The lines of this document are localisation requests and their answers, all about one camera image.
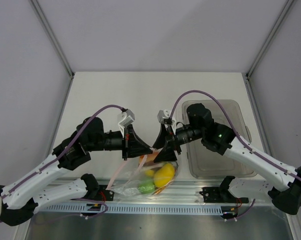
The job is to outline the yellow toy mango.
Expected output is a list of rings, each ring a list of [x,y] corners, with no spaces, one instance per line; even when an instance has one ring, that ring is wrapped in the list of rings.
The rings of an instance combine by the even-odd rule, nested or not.
[[[153,176],[154,185],[157,188],[166,186],[175,176],[175,167],[171,163],[166,163]]]

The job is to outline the yellow toy corn cob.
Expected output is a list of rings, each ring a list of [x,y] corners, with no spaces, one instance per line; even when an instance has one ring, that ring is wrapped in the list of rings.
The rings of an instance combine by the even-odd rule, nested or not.
[[[144,171],[145,176],[152,178],[155,175],[155,170],[153,169],[147,169]]]

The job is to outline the clear pink zip top bag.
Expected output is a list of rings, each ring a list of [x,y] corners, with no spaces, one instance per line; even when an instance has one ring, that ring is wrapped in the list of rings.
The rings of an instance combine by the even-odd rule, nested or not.
[[[156,186],[155,186],[155,191],[151,194],[141,194],[138,190],[138,186],[142,183],[153,182],[154,184],[154,177],[145,176],[144,171],[152,169],[155,172],[157,172],[165,164],[167,163],[172,164],[175,168],[175,175],[167,185],[161,187],[166,189],[169,185],[171,185],[176,180],[176,177],[178,176],[179,173],[178,159],[179,158],[177,157],[177,161],[159,162],[153,166],[143,166],[146,160],[146,156],[144,157],[141,165],[139,165],[139,159],[138,159],[138,163],[130,163],[130,161],[127,160],[116,170],[114,175],[110,178],[106,189],[126,197],[136,197],[140,195],[154,195],[154,192],[157,189],[159,189]]]

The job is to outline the green toy custard apple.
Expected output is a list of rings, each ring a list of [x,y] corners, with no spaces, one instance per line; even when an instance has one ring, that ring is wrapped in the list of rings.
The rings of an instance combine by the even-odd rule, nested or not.
[[[138,186],[138,191],[141,194],[152,194],[155,189],[156,188],[153,182],[144,182]]]

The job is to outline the orange toy croissant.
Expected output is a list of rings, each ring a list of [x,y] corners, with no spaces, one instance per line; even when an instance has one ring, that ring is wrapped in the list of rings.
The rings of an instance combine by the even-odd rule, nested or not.
[[[160,194],[164,189],[165,189],[164,187],[158,188],[158,189],[154,192],[154,195]]]

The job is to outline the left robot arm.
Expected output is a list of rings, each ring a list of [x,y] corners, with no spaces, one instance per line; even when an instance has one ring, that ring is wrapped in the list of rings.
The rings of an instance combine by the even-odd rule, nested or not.
[[[131,123],[123,132],[105,132],[100,118],[87,118],[35,169],[10,185],[0,185],[0,223],[13,227],[48,206],[73,199],[94,200],[100,185],[90,173],[64,185],[48,185],[90,161],[90,153],[97,151],[121,151],[124,160],[153,152]]]

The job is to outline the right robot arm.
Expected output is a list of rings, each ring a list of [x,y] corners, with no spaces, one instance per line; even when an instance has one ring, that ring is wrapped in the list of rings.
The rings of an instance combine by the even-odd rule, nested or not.
[[[282,212],[296,215],[301,207],[301,166],[295,168],[256,149],[227,125],[214,121],[211,111],[201,103],[186,109],[188,124],[177,128],[173,114],[160,110],[161,124],[153,144],[160,150],[154,162],[173,162],[181,154],[181,146],[200,140],[213,153],[250,167],[260,180],[226,176],[218,187],[204,187],[200,194],[206,203],[235,203],[249,199],[271,201]]]

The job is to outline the clear plastic food bin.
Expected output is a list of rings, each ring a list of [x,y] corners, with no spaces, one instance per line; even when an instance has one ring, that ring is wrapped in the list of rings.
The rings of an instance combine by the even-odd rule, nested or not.
[[[183,123],[190,123],[188,117],[188,108],[193,104],[202,104],[211,112],[211,116],[216,124],[225,125],[231,128],[227,119],[230,119],[235,130],[246,141],[251,142],[251,134],[246,127],[240,105],[231,99],[219,100],[220,106],[213,100],[188,100],[182,103]],[[202,138],[186,144],[187,156],[189,162],[189,171],[197,179],[220,179],[226,176],[237,178],[248,178],[256,175],[256,172],[247,165],[234,160],[226,155],[222,155],[222,149],[203,145]]]

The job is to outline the aluminium front rail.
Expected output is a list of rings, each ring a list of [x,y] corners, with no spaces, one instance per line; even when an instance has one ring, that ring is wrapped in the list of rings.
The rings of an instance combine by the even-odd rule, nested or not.
[[[124,191],[115,190],[115,192],[129,197],[137,195],[156,195],[174,181],[173,179],[164,177],[160,177],[159,180],[163,182],[159,182],[158,185],[156,185],[156,181],[153,178],[145,177],[134,187],[125,188]],[[234,203],[236,199],[242,196],[250,196],[256,199],[272,197],[273,194],[268,193],[271,190],[268,188],[269,186],[267,181],[245,180],[243,178],[227,176],[219,187],[204,188],[202,194],[205,197],[212,196],[209,191],[213,191],[213,193],[221,196],[221,200],[217,201],[218,203]],[[82,177],[65,185],[41,190],[35,195],[34,200],[40,204],[43,204],[44,201],[53,204],[74,198],[107,201],[108,199],[104,195],[104,192],[114,192],[114,190],[108,188],[103,189],[92,174],[84,174]]]

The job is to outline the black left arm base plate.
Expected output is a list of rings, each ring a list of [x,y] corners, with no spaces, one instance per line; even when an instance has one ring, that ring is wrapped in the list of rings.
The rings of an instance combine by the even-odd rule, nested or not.
[[[107,190],[107,185],[100,185],[94,200],[100,202],[112,202],[114,200],[115,193],[111,190]]]

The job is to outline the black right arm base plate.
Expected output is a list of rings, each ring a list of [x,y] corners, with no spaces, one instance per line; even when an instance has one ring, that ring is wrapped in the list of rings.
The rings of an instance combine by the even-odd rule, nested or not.
[[[214,186],[203,187],[199,194],[203,197],[203,201],[205,203],[249,203],[249,199],[247,197],[236,198],[235,196],[231,195],[227,190],[220,190],[219,187]]]

